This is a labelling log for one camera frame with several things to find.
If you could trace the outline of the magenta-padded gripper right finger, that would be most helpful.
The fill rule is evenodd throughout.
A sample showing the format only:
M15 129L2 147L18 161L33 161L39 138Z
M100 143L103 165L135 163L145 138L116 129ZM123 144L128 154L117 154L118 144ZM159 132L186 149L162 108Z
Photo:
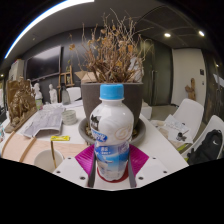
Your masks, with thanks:
M131 188L140 188L169 174L168 169L155 156L148 156L130 145L128 175Z

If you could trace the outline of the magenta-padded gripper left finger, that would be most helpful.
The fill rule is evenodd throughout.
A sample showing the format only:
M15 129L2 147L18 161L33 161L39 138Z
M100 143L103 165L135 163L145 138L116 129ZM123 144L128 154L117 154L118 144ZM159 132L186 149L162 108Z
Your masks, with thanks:
M96 176L94 146L87 147L75 157L65 158L54 174L81 187L92 188Z

